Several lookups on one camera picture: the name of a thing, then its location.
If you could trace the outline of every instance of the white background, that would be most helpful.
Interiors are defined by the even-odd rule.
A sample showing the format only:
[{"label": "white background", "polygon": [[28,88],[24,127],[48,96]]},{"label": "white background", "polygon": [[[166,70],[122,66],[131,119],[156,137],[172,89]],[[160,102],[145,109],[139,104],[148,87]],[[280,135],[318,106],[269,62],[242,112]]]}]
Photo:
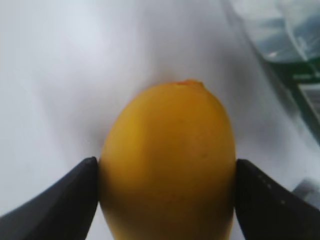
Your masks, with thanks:
[{"label": "white background", "polygon": [[[99,156],[139,91],[185,78],[225,105],[237,157],[290,190],[319,178],[318,148],[218,0],[0,0],[0,215]],[[100,210],[88,239],[112,239]]]}]

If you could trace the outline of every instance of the yellow lemon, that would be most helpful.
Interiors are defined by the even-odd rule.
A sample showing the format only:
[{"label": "yellow lemon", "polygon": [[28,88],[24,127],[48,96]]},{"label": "yellow lemon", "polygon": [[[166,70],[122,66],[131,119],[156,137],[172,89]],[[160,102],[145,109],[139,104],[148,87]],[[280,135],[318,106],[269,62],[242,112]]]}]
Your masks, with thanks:
[{"label": "yellow lemon", "polygon": [[235,143],[220,102],[194,80],[160,84],[123,110],[99,161],[116,240],[227,240]]}]

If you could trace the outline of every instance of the green object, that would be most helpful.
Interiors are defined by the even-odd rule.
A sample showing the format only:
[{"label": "green object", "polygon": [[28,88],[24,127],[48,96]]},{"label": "green object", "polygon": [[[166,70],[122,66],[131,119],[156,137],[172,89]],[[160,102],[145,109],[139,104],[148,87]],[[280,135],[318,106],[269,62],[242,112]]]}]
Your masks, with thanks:
[{"label": "green object", "polygon": [[320,57],[308,62],[267,62],[288,89],[320,144]]}]

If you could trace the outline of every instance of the lemon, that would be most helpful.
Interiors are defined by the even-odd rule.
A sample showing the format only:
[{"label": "lemon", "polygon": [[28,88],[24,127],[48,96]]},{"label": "lemon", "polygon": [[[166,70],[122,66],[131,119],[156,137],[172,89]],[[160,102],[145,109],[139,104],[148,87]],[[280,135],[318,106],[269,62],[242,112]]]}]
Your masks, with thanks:
[{"label": "lemon", "polygon": [[201,82],[156,85],[117,118],[99,161],[103,214],[116,240],[226,240],[235,143]]}]

